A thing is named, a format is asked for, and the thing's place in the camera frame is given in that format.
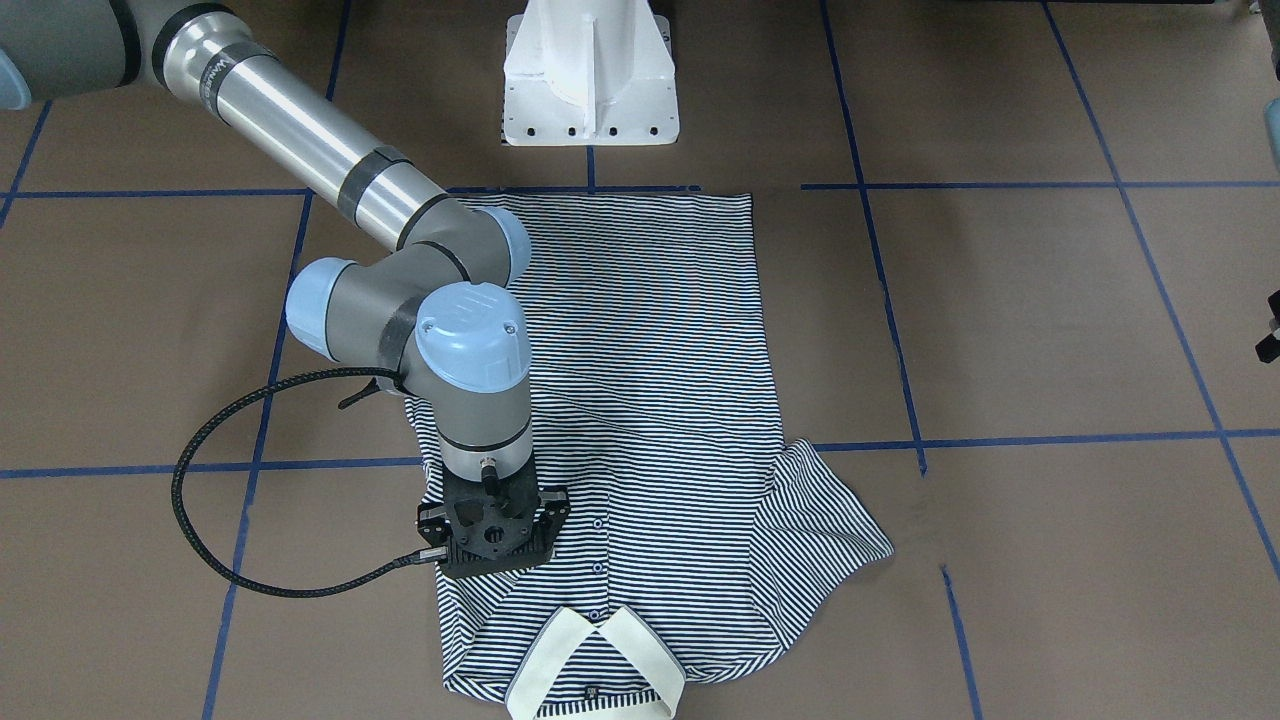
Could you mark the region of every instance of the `black tape band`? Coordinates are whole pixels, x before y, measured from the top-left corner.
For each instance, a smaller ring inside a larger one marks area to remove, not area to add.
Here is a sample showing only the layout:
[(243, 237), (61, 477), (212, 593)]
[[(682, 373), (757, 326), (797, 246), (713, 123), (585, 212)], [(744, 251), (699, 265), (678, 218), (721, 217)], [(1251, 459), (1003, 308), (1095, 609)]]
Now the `black tape band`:
[[(425, 295), (410, 297), (396, 309), (396, 313), (383, 325), (383, 334), (378, 338), (378, 366), (389, 370), (399, 370), (401, 359), (404, 356), (404, 343), (413, 334), (417, 325), (417, 309), (426, 300)], [(392, 378), (374, 378), (380, 389), (387, 392), (399, 392), (408, 395), (399, 380)]]
[(438, 250), (440, 255), (444, 255), (444, 258), (449, 260), (449, 263), (453, 263), (453, 266), (458, 270), (458, 277), (462, 278), (463, 282), (471, 282), (471, 273), (467, 272), (467, 266), (463, 265), (462, 260), (458, 260), (458, 256), (454, 255), (453, 251), (449, 250), (448, 247), (440, 245), (439, 242), (433, 242), (430, 240), (420, 240), (413, 245), (425, 245), (428, 247)]
[(115, 24), (120, 26), (120, 42), (124, 45), (124, 72), (120, 74), (120, 83), (115, 87), (124, 87), (138, 79), (142, 70), (142, 41), (138, 40), (138, 23), (133, 19), (133, 10), (124, 0), (109, 0), (111, 12), (115, 13)]
[(164, 79), (164, 59), (169, 54), (169, 45), (173, 38), (178, 36), (178, 32), (187, 26), (191, 20), (205, 15), (209, 13), (227, 13), (228, 15), (234, 15), (227, 5), (220, 3), (196, 3), (195, 5), (187, 5), (182, 10), (178, 10), (165, 20), (164, 27), (160, 28), (160, 35), (156, 36), (155, 45), (151, 46), (151, 72), (155, 73), (156, 79), (160, 81), (160, 86), (169, 90), (169, 83)]
[(360, 199), (364, 197), (365, 191), (369, 190), (369, 186), (374, 184), (378, 176), (383, 174), (387, 168), (398, 163), (408, 163), (408, 158), (390, 145), (375, 147), (369, 155), (361, 158), (356, 163), (356, 167), (343, 178), (342, 190), (338, 191), (338, 202), (335, 205), (342, 217), (355, 223), (356, 208), (360, 206)]
[(413, 210), (413, 214), (408, 217), (408, 220), (404, 223), (404, 227), (401, 229), (401, 236), (396, 241), (396, 250), (404, 250), (404, 243), (408, 242), (410, 233), (412, 233), (413, 228), (417, 227), (417, 222), (422, 219), (422, 215), (425, 215), (426, 211), (430, 210), (431, 208), (435, 208), (436, 205), (439, 205), (440, 202), (443, 202), (444, 200), (448, 200), (448, 199), (449, 199), (449, 193), (448, 192), (442, 192), (442, 193), (436, 195), (435, 197), (428, 200), (426, 202), (419, 205), (417, 210)]
[(529, 432), (529, 425), (532, 424), (532, 421), (534, 421), (534, 418), (530, 416), (529, 420), (525, 420), (525, 427), (520, 428), (518, 433), (511, 436), (509, 438), (507, 438), (507, 439), (504, 439), (504, 441), (502, 441), (499, 443), (494, 443), (494, 445), (462, 445), (461, 442), (454, 442), (454, 441), (444, 437), (444, 433), (440, 433), (440, 439), (443, 439), (444, 442), (449, 443), (451, 446), (453, 446), (453, 447), (456, 447), (456, 448), (458, 448), (458, 450), (461, 450), (463, 452), (494, 452), (494, 451), (502, 450), (503, 447), (507, 447), (508, 445), (511, 445), (511, 443), (516, 442), (517, 439), (520, 439), (521, 436), (524, 436), (526, 432)]
[(257, 42), (233, 42), (210, 58), (209, 64), (205, 65), (205, 72), (200, 73), (200, 101), (219, 120), (227, 122), (223, 114), (218, 111), (218, 91), (221, 90), (223, 81), (227, 79), (227, 76), (232, 74), (236, 65), (260, 55), (265, 55), (273, 60), (278, 59), (274, 53)]

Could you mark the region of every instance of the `light blue joint cap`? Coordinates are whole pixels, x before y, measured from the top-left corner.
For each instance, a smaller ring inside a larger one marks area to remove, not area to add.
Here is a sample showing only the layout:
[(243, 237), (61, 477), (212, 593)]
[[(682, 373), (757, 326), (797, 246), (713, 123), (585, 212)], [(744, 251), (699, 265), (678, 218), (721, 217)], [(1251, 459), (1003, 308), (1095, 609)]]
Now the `light blue joint cap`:
[(433, 373), (470, 392), (503, 392), (529, 374), (525, 311), (492, 283), (453, 283), (426, 296), (413, 337)]
[(355, 260), (342, 258), (321, 258), (302, 268), (298, 277), (293, 278), (289, 295), (284, 299), (284, 320), (289, 324), (289, 332), (302, 345), (329, 360), (333, 360), (333, 355), (329, 354), (329, 336), (325, 332), (329, 296), (333, 295), (338, 275), (355, 264)]
[(480, 208), (480, 211), (498, 220), (502, 234), (507, 236), (507, 250), (511, 251), (511, 277), (507, 278), (507, 284), (511, 286), (511, 283), (516, 282), (529, 269), (529, 260), (534, 254), (534, 243), (529, 238), (529, 231), (525, 229), (525, 224), (511, 210), (503, 208)]
[(31, 105), (31, 88), (18, 72), (9, 55), (0, 47), (0, 108), (5, 110), (26, 110)]
[(1280, 97), (1267, 104), (1267, 136), (1271, 138), (1271, 158), (1280, 169)]

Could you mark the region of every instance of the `striped shirt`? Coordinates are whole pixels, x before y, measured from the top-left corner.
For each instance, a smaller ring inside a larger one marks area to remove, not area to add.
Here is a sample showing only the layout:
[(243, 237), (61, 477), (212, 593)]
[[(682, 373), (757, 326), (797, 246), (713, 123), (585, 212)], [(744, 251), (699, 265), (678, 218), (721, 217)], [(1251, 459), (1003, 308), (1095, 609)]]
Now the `striped shirt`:
[[(511, 288), (532, 342), (539, 482), (572, 510), (539, 568), (436, 574), (444, 684), (502, 702), (562, 606), (632, 609), (691, 683), (790, 648), (826, 596), (892, 546), (806, 442), (787, 447), (764, 338), (750, 196), (495, 196), (534, 260)], [(439, 500), (430, 406), (406, 405)], [(603, 638), (541, 715), (654, 700)]]

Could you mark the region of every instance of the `silver arm tube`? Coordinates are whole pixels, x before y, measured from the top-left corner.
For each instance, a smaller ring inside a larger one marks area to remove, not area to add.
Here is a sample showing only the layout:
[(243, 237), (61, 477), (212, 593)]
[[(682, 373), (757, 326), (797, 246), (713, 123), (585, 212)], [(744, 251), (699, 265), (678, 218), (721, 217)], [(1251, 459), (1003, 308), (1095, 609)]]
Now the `silver arm tube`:
[(228, 12), (188, 20), (164, 51), (160, 79), (174, 96), (204, 104), (388, 250), (412, 240), (428, 204), (458, 215), (438, 184), (293, 76)]

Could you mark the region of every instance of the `robotic arm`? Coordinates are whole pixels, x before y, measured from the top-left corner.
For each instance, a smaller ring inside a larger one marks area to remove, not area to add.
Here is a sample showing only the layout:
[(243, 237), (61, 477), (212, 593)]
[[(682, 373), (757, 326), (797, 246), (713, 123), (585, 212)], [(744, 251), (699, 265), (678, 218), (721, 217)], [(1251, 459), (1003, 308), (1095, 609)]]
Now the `robotic arm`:
[(540, 491), (535, 473), (527, 327), (504, 290), (529, 265), (520, 220), (465, 208), (220, 4), (0, 4), (0, 105), (138, 79), (204, 105), (390, 251), (370, 266), (307, 265), (285, 316), (297, 340), (335, 363), (394, 370), (348, 404), (379, 389), (431, 402), (444, 502), (419, 507), (419, 532), (438, 548), (430, 559), (451, 577), (549, 560), (568, 498)]

